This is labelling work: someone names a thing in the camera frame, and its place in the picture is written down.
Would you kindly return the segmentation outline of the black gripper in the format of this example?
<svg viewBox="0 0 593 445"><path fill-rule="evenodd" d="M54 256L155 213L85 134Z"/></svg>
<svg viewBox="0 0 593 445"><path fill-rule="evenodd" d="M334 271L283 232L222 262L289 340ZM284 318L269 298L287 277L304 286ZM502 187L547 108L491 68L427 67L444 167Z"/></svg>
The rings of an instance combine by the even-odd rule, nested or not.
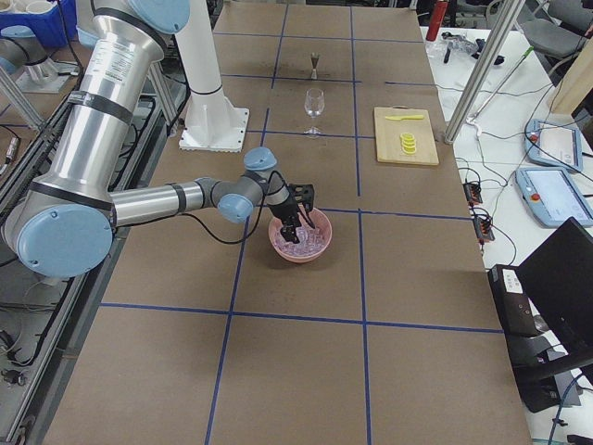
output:
<svg viewBox="0 0 593 445"><path fill-rule="evenodd" d="M282 223L280 234L285 241L290 241L293 244L299 244L297 228L302 225L299 218L299 206L297 200L288 196L288 198L280 204L270 205L272 215L279 219Z"/></svg>

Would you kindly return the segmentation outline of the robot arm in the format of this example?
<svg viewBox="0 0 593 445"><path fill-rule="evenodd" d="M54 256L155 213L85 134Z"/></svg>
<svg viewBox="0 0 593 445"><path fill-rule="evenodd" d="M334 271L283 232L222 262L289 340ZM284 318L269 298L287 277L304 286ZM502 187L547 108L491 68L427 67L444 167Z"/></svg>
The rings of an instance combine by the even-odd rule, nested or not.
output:
<svg viewBox="0 0 593 445"><path fill-rule="evenodd" d="M119 192L109 190L148 72L177 42L190 97L183 149L238 151L249 112L223 92L207 5L202 1L103 1L94 9L97 41L49 171L35 178L2 228L30 270L49 277L87 273L107 256L114 231L191 210L215 208L242 223L267 205L286 241L301 224L294 190L266 147L245 153L235 181L208 177Z"/></svg>

